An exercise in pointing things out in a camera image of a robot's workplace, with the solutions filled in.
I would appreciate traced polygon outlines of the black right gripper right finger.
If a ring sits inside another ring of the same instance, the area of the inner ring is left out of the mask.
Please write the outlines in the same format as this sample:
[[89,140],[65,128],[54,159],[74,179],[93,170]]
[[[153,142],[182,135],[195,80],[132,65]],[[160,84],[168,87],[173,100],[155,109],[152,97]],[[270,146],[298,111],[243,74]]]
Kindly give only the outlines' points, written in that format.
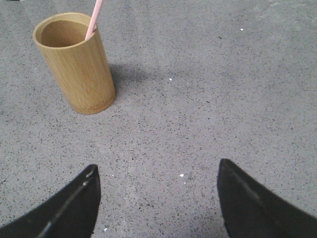
[[315,238],[317,219],[280,198],[229,159],[221,159],[217,190],[231,238]]

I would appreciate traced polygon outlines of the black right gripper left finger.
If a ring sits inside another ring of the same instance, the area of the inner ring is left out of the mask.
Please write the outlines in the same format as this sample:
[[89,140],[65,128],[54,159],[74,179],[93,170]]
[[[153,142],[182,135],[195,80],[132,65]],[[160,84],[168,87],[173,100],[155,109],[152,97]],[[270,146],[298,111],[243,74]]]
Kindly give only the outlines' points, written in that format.
[[46,202],[0,229],[2,238],[89,238],[101,200],[97,165],[86,167]]

